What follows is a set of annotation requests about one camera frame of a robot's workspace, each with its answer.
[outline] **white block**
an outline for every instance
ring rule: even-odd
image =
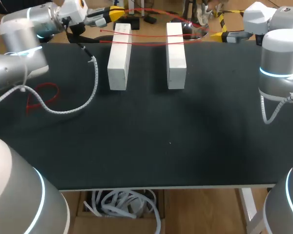
[[[182,35],[181,23],[167,23],[167,36]],[[182,36],[167,37],[167,83],[169,89],[184,89],[187,74],[186,54]]]
[[[131,43],[130,23],[117,23],[113,41]],[[108,81],[111,90],[126,90],[131,54],[131,44],[112,43],[107,65]]]

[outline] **white cable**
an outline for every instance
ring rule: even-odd
[[[260,104],[261,104],[261,108],[262,108],[262,116],[263,116],[263,121],[265,124],[271,124],[274,120],[274,118],[276,118],[277,114],[279,113],[280,109],[282,108],[282,106],[287,103],[292,101],[291,99],[292,97],[287,97],[285,99],[283,99],[276,107],[276,109],[274,110],[272,116],[270,117],[270,119],[267,120],[266,117],[266,111],[265,111],[265,103],[264,103],[264,97],[261,95],[260,96]]]
[[[95,78],[94,78],[94,88],[93,88],[93,91],[92,91],[92,94],[90,96],[90,98],[88,99],[88,101],[86,101],[85,104],[81,105],[80,107],[77,107],[73,110],[69,110],[69,111],[54,111],[54,110],[51,110],[50,108],[48,108],[46,106],[46,104],[44,103],[43,99],[39,96],[39,94],[32,88],[26,86],[26,85],[18,85],[18,86],[15,86],[14,88],[10,89],[9,91],[7,91],[5,94],[3,94],[1,97],[0,97],[0,102],[3,101],[6,97],[8,97],[11,93],[13,93],[15,90],[17,89],[20,89],[20,88],[25,88],[26,90],[28,90],[29,92],[31,92],[36,98],[37,100],[39,101],[39,103],[41,104],[41,106],[47,111],[47,112],[50,112],[52,114],[56,114],[56,115],[65,115],[65,114],[70,114],[70,113],[73,113],[73,112],[76,112],[76,111],[79,111],[81,109],[83,109],[84,107],[86,107],[93,99],[94,95],[96,94],[97,92],[97,87],[98,87],[98,77],[99,77],[99,70],[98,70],[98,64],[97,64],[97,60],[94,56],[91,57],[91,60],[89,62],[93,62],[94,64],[94,69],[95,69]]]
[[[96,196],[96,191],[92,192],[91,203],[92,207],[90,207],[86,201],[84,201],[84,205],[96,216],[104,216],[104,217],[130,217],[130,218],[137,218],[139,217],[140,213],[142,214],[144,209],[146,208],[146,202],[149,203],[152,207],[151,211],[154,211],[155,218],[156,218],[156,231],[155,234],[159,234],[161,231],[161,219],[160,214],[156,207],[156,196],[152,190],[148,190],[152,193],[154,197],[154,201],[149,199],[143,194],[134,192],[132,190],[114,190],[108,193],[101,201],[101,209],[104,212],[103,214],[99,213],[97,210],[97,205],[99,203],[102,190],[98,192]],[[129,213],[125,211],[123,208],[126,208],[130,205],[131,202],[134,200],[139,200],[141,202],[140,208],[143,210],[138,209],[135,213]]]

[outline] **wooden floor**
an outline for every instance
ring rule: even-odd
[[[61,4],[63,0],[54,0]],[[269,7],[274,4],[269,0],[260,0]],[[293,0],[272,0],[276,5],[293,6]],[[109,0],[87,0],[91,8],[111,5]],[[253,0],[230,0],[226,10],[244,10]],[[175,11],[181,13],[182,0],[155,0],[155,9]],[[141,20],[139,31],[136,34],[165,35],[168,16],[154,15],[156,24],[148,24]],[[229,31],[242,30],[243,22],[239,14],[225,14],[225,23]],[[220,32],[218,19],[209,22],[210,34]],[[105,29],[112,30],[112,25]],[[98,37],[109,33],[100,32],[99,28],[87,28],[83,36]],[[152,41],[164,41],[165,38],[154,38]],[[148,38],[134,37],[135,42],[149,41]],[[53,42],[67,43],[65,34],[55,36]],[[263,206],[267,195],[266,189],[253,189],[257,209]],[[151,234],[155,230],[156,222],[153,219],[97,219],[76,217],[79,192],[64,193],[71,210],[71,234]],[[193,189],[193,190],[166,190],[165,191],[165,219],[162,221],[163,234],[244,234],[246,233],[243,212],[235,189]]]

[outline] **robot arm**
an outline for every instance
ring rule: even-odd
[[[0,35],[8,55],[0,55],[0,89],[48,71],[39,39],[68,26],[72,30],[85,25],[105,27],[123,14],[124,9],[117,6],[94,10],[88,9],[83,0],[66,0],[62,7],[50,2],[4,16]]]

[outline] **black mat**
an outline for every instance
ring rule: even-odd
[[[85,110],[56,116],[40,108],[26,116],[28,94],[20,92],[0,104],[0,138],[58,189],[271,184],[293,166],[293,105],[263,123],[254,42],[187,44],[179,91],[167,90],[165,47],[132,47],[123,92],[109,90],[110,45],[87,47],[100,80]],[[58,85],[50,108],[83,104],[94,82],[88,57],[77,45],[43,49],[50,73],[28,84]]]

